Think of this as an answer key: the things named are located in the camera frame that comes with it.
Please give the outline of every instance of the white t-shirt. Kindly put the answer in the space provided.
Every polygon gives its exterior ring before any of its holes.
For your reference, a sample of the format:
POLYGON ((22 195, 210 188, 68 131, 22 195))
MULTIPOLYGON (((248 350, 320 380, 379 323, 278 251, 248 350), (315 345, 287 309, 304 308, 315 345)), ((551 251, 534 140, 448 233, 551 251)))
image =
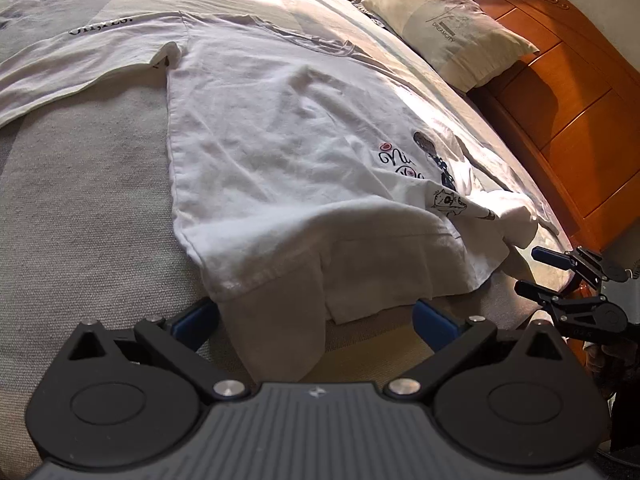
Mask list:
POLYGON ((469 292, 504 240, 536 233, 530 199, 482 191, 447 118, 386 67, 251 16, 147 14, 35 43, 0 64, 0 126, 165 58, 175 235, 258 380, 315 364, 326 310, 469 292), (297 355, 302 340, 316 351, 297 355))

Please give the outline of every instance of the pillow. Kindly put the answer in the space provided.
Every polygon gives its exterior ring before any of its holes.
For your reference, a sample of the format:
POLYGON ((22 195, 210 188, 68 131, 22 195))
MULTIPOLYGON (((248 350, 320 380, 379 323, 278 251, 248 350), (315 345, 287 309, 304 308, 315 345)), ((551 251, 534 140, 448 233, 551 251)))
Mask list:
POLYGON ((466 92, 536 46, 487 16, 474 0, 363 0, 447 83, 466 92))

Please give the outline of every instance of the metal screw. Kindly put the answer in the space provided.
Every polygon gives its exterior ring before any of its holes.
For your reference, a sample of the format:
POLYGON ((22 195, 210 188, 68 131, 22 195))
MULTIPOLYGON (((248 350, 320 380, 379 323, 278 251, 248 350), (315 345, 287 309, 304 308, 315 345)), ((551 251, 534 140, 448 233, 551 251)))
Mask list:
POLYGON ((236 397, 244 392, 244 384, 234 379, 218 381, 213 385, 213 391, 219 396, 236 397))
POLYGON ((401 377, 389 383, 389 390, 396 395, 413 395, 420 390, 420 383, 415 379, 401 377))

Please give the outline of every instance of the cartoon girl print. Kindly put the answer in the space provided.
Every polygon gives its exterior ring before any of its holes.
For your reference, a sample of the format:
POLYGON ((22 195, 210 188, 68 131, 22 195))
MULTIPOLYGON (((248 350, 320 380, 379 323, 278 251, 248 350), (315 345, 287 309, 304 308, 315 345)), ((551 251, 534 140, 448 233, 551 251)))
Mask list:
POLYGON ((449 174, 449 168, 447 167, 447 163, 442 160, 438 156, 438 152, 436 152, 436 147, 433 142, 431 142, 427 136, 422 132, 414 133, 414 142, 420 146, 420 149, 424 151, 425 154, 431 157, 431 159, 436 163, 436 165, 442 170, 441 182, 444 187, 448 187, 450 190, 456 190, 456 183, 453 180, 453 177, 449 174))

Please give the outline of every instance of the carved wooden headboard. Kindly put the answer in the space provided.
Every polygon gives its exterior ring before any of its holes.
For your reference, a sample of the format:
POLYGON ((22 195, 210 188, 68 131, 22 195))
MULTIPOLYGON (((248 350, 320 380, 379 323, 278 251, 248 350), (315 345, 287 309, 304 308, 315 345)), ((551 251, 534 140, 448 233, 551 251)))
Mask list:
POLYGON ((469 97, 538 184, 574 245, 640 217, 640 74, 567 0, 476 0, 533 42, 469 97))

